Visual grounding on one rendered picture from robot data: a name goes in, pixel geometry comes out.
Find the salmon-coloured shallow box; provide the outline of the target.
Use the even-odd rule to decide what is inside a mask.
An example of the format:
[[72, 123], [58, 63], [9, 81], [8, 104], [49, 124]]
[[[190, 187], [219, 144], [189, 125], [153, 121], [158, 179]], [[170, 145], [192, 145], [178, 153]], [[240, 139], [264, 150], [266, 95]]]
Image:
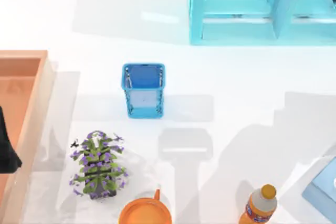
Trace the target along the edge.
[[0, 219], [18, 222], [44, 127], [55, 72], [46, 50], [0, 50], [0, 106], [23, 164], [0, 175]]

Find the orange cup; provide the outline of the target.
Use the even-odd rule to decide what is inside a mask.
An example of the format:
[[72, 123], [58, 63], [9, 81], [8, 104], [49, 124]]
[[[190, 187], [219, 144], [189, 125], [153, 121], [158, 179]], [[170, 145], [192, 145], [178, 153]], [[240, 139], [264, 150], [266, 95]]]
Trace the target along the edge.
[[153, 197], [138, 198], [126, 204], [119, 214], [118, 224], [173, 224], [173, 221], [157, 189]]

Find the blue basket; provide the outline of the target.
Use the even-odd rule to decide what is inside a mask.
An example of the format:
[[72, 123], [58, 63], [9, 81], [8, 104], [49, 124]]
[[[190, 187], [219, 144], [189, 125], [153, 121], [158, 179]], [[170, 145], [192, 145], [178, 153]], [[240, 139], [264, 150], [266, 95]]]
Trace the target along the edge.
[[121, 88], [128, 116], [132, 119], [160, 119], [163, 116], [165, 65], [126, 63], [122, 66]]

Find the light blue rack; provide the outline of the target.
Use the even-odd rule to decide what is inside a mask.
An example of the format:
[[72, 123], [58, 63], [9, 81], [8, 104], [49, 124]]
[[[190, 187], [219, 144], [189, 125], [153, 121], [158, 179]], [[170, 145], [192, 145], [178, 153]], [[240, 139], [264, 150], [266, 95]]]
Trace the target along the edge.
[[193, 45], [336, 46], [336, 0], [188, 0]]

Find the orange bottle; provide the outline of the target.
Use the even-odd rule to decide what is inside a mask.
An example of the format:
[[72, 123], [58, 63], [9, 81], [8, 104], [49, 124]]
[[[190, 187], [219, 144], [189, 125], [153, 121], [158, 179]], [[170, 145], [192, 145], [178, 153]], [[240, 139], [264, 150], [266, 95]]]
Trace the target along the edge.
[[265, 184], [254, 190], [249, 196], [238, 224], [266, 224], [278, 205], [276, 193], [276, 188], [271, 184]]

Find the purple flower plant pot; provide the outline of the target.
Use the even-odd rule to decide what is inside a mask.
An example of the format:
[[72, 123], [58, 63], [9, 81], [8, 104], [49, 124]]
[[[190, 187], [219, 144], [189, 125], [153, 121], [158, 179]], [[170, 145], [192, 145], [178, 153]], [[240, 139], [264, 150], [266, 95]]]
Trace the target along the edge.
[[70, 147], [73, 161], [80, 166], [69, 181], [77, 196], [87, 195], [91, 200], [114, 197], [125, 186], [127, 169], [117, 163], [117, 155], [124, 151], [124, 139], [117, 134], [108, 136], [103, 131], [92, 131], [80, 142], [74, 140]]

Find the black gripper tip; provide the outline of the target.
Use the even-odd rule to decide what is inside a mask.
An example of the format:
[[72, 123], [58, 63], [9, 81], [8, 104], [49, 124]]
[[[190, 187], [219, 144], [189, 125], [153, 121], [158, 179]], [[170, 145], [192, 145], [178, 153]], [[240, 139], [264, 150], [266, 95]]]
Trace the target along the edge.
[[13, 149], [0, 106], [0, 174], [13, 174], [22, 166], [22, 161]]

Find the light blue box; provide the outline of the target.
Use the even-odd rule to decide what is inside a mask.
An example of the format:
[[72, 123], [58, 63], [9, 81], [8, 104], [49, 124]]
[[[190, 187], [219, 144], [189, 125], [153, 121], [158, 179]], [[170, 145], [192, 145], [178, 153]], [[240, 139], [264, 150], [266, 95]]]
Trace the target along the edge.
[[332, 224], [336, 224], [336, 156], [307, 185], [302, 196]]

